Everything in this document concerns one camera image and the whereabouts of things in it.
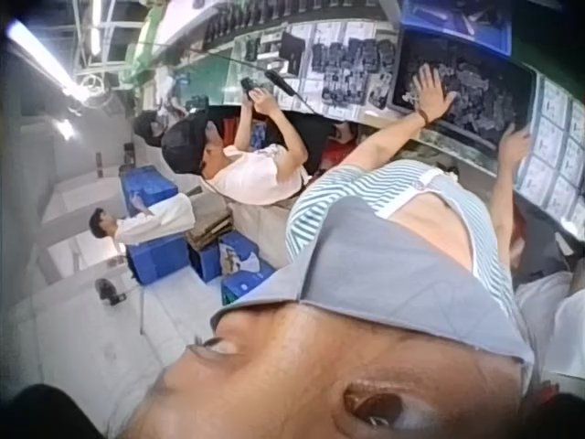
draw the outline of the white t-shirt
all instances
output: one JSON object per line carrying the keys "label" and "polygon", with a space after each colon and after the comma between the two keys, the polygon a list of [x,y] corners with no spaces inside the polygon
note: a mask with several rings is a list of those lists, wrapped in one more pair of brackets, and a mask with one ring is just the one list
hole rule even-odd
{"label": "white t-shirt", "polygon": [[153,215],[142,212],[135,217],[118,219],[114,239],[122,244],[135,245],[192,229],[195,215],[185,194],[177,194],[148,208]]}
{"label": "white t-shirt", "polygon": [[224,149],[235,160],[205,182],[219,194],[242,204],[267,206],[296,194],[309,181],[300,166],[286,181],[278,182],[274,157],[286,152],[282,145],[270,145],[253,152],[239,151],[235,146]]}
{"label": "white t-shirt", "polygon": [[571,297],[572,273],[555,273],[516,290],[540,368],[585,380],[585,290]]}

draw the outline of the striped shirt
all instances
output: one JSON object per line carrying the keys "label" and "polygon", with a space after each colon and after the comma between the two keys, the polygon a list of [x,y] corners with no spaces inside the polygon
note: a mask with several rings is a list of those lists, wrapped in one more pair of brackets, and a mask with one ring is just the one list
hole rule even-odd
{"label": "striped shirt", "polygon": [[[421,176],[431,169],[414,160],[399,160],[372,172],[356,166],[339,166],[329,171],[311,185],[292,208],[286,230],[289,258],[293,259],[316,238],[329,207],[337,200],[360,197],[379,213],[401,194],[416,187]],[[425,192],[435,193],[460,215],[471,240],[473,276],[526,336],[514,301],[510,271],[499,262],[494,227],[484,203],[445,175],[433,178],[420,191]]]}

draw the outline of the wristband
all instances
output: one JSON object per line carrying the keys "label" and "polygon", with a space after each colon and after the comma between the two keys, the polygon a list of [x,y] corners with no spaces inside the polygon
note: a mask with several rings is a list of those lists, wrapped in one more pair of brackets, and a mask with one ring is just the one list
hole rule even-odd
{"label": "wristband", "polygon": [[431,123],[431,121],[429,120],[429,115],[424,112],[424,110],[418,109],[417,113],[420,114],[420,117],[422,117],[422,119],[424,119],[424,126],[427,126],[429,123]]}

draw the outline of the blue plastic crate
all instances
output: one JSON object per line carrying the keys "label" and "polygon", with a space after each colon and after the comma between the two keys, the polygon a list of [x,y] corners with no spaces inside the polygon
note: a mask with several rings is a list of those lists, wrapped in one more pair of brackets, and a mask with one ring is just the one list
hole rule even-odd
{"label": "blue plastic crate", "polygon": [[194,250],[189,246],[189,259],[203,282],[207,283],[221,275],[219,245],[217,242],[209,244],[202,250]]}
{"label": "blue plastic crate", "polygon": [[138,167],[121,177],[122,193],[126,208],[131,216],[139,213],[131,203],[132,195],[138,193],[146,207],[178,194],[177,186],[167,180],[154,166]]}
{"label": "blue plastic crate", "polygon": [[240,270],[224,277],[221,280],[221,302],[228,305],[238,300],[271,277],[274,271],[269,264],[260,260],[260,271],[257,273]]}
{"label": "blue plastic crate", "polygon": [[183,234],[128,246],[141,284],[151,284],[189,265],[187,243]]}
{"label": "blue plastic crate", "polygon": [[234,252],[236,252],[241,261],[247,260],[251,253],[254,253],[256,256],[260,254],[258,244],[250,241],[244,235],[235,230],[226,233],[225,235],[221,235],[219,237],[219,243],[228,245],[234,249]]}

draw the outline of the floor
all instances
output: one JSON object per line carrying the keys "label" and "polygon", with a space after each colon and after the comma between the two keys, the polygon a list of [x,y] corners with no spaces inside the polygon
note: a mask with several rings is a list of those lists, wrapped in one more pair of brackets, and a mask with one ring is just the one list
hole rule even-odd
{"label": "floor", "polygon": [[51,288],[19,304],[3,324],[3,394],[45,382],[67,392],[105,431],[117,431],[162,368],[209,337],[221,305],[219,279],[203,284],[187,267],[140,289],[124,270],[113,280],[128,300],[104,305],[93,288]]}

